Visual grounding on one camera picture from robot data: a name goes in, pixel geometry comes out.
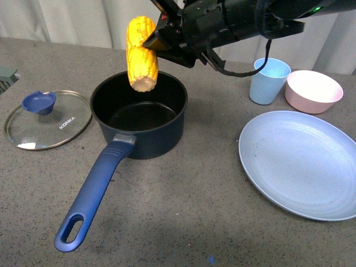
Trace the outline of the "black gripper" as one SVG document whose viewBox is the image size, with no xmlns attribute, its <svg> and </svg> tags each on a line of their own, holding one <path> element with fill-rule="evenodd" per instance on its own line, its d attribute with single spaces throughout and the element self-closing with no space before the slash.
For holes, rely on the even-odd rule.
<svg viewBox="0 0 356 267">
<path fill-rule="evenodd" d="M 173 0 L 151 0 L 161 15 L 156 29 L 143 47 L 157 57 L 192 68 L 197 60 L 213 68 L 224 68 L 214 48 L 257 36 L 256 22 L 266 1 L 185 1 L 180 8 Z"/>
</svg>

